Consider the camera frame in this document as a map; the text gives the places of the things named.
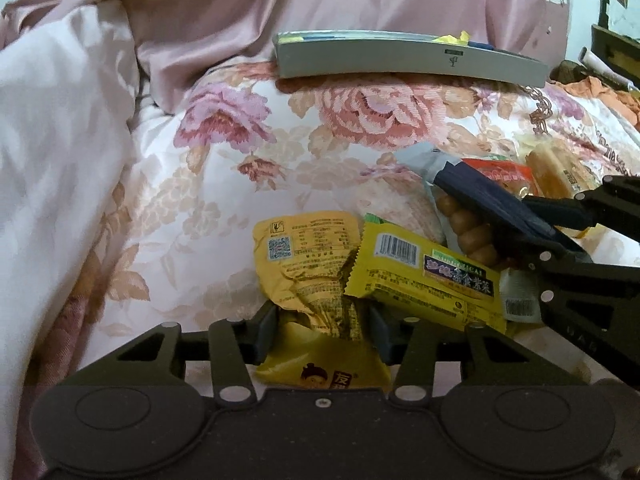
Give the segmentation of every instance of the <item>white fabric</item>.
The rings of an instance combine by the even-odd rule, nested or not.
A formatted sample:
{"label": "white fabric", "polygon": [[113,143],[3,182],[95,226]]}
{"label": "white fabric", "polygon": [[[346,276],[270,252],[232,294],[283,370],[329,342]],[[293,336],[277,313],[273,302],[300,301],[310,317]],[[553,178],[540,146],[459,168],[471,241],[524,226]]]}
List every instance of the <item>white fabric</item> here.
{"label": "white fabric", "polygon": [[131,150],[138,66],[126,13],[81,7],[0,52],[0,479],[22,383],[71,291]]}

